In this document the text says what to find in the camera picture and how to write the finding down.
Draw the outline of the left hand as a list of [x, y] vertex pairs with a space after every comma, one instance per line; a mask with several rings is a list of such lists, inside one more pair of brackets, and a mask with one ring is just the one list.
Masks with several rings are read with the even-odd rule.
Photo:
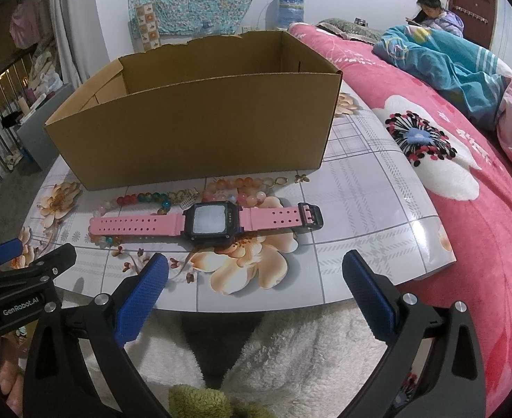
[[0, 389], [7, 397], [6, 404], [12, 412], [23, 416], [24, 377], [19, 369], [18, 347], [7, 338], [1, 339]]

